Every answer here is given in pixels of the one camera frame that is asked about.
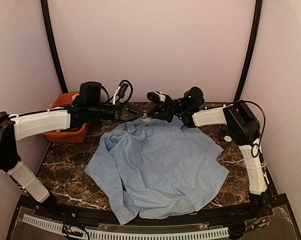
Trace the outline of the light blue shirt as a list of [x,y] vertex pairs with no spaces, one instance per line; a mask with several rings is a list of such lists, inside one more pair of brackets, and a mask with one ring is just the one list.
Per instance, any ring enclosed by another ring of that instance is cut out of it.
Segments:
[[102,135],[85,168],[121,225],[197,212],[220,192],[228,170],[223,149],[198,128],[141,119]]

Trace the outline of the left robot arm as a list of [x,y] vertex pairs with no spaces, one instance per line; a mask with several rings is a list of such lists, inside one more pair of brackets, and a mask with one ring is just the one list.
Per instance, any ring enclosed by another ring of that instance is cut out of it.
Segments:
[[0,112],[0,171],[29,194],[50,218],[61,214],[54,194],[36,177],[19,154],[20,142],[43,136],[51,143],[82,143],[92,120],[128,121],[142,115],[130,104],[134,89],[124,79],[113,96],[100,82],[88,81],[77,92],[60,95],[52,107],[26,113]]

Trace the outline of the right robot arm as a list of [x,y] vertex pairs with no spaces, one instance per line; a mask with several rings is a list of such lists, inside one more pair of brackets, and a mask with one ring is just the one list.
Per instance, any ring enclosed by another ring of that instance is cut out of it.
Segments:
[[147,99],[155,104],[147,113],[149,118],[171,122],[176,116],[189,128],[227,125],[231,140],[238,145],[244,158],[250,193],[261,195],[267,190],[269,180],[261,150],[265,127],[260,125],[249,108],[249,101],[238,100],[201,110],[200,106],[205,101],[204,94],[196,86],[178,99],[172,99],[169,95],[158,91],[148,92]]

